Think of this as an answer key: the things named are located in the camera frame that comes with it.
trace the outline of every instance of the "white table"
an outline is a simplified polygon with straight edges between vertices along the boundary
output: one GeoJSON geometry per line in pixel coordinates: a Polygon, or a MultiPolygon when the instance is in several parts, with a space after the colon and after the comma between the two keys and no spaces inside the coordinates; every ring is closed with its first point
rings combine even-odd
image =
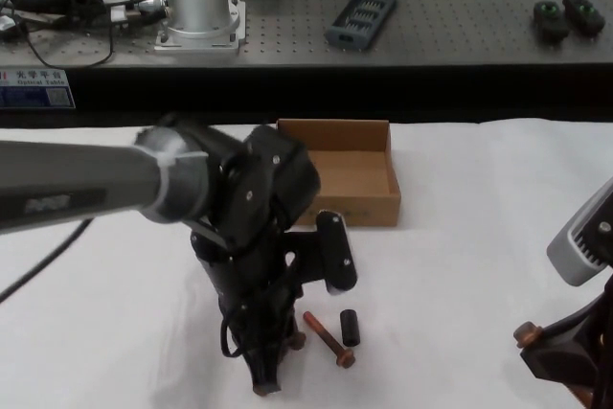
{"type": "MultiPolygon", "coordinates": [[[[0,130],[0,139],[126,145],[136,131],[0,130]]],[[[611,146],[613,125],[394,125],[398,228],[351,230],[357,287],[332,298],[310,284],[297,303],[300,325],[309,309],[337,336],[339,312],[355,308],[357,362],[337,368],[305,328],[305,349],[281,366],[283,391],[268,398],[252,393],[241,358],[220,352],[216,293],[189,230],[137,213],[99,218],[0,306],[0,407],[579,408],[563,387],[532,377],[512,332],[601,291],[606,272],[572,288],[545,248],[613,175],[611,146]]],[[[75,225],[1,237],[0,285],[75,225]]]]}

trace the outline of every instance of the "black rubber cylinder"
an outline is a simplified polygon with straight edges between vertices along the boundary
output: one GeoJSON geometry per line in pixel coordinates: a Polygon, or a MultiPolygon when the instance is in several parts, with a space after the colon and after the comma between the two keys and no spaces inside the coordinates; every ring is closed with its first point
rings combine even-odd
{"type": "Polygon", "coordinates": [[[341,331],[345,347],[355,347],[360,343],[360,328],[357,325],[355,310],[341,311],[341,331]]]}

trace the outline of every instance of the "screw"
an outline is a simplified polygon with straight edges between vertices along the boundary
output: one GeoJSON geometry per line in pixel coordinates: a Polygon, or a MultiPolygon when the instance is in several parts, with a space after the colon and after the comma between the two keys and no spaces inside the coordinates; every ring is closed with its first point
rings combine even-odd
{"type": "Polygon", "coordinates": [[[317,332],[317,335],[321,337],[321,339],[326,343],[330,350],[334,352],[336,355],[336,365],[342,368],[348,369],[355,362],[355,356],[353,356],[353,351],[349,349],[345,349],[338,341],[332,337],[326,328],[313,316],[310,311],[306,311],[303,315],[305,323],[317,332]]]}
{"type": "Polygon", "coordinates": [[[608,234],[611,232],[611,224],[606,221],[601,222],[598,226],[598,231],[602,234],[608,234]]]}

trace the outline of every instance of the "copper bolt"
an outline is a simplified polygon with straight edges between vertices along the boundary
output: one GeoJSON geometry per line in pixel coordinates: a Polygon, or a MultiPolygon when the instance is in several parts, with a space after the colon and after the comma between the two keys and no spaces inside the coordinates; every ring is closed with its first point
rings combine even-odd
{"type": "Polygon", "coordinates": [[[313,316],[310,311],[306,311],[303,315],[305,322],[308,326],[317,332],[322,340],[326,343],[330,350],[334,352],[336,355],[336,365],[341,366],[345,369],[350,368],[355,362],[355,356],[353,356],[353,351],[349,349],[345,349],[338,341],[332,337],[326,328],[313,316]]]}
{"type": "Polygon", "coordinates": [[[541,326],[536,326],[532,321],[528,321],[521,325],[513,333],[513,337],[517,341],[517,348],[525,349],[540,337],[543,333],[541,326]]]}
{"type": "MultiPolygon", "coordinates": [[[[543,333],[541,326],[536,326],[533,322],[529,321],[524,323],[513,333],[513,337],[517,341],[517,347],[524,349],[533,344],[543,333]]],[[[565,385],[568,391],[581,403],[585,409],[589,409],[592,404],[592,394],[575,385],[565,385]]]]}

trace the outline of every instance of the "open cardboard box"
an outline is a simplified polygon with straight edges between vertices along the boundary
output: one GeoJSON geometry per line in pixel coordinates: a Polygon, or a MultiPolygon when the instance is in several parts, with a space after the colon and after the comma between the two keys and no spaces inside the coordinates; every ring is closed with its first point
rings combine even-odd
{"type": "Polygon", "coordinates": [[[277,129],[306,145],[321,178],[321,191],[298,225],[313,225],[321,210],[342,214],[348,226],[397,225],[400,189],[389,122],[279,119],[277,129]]]}

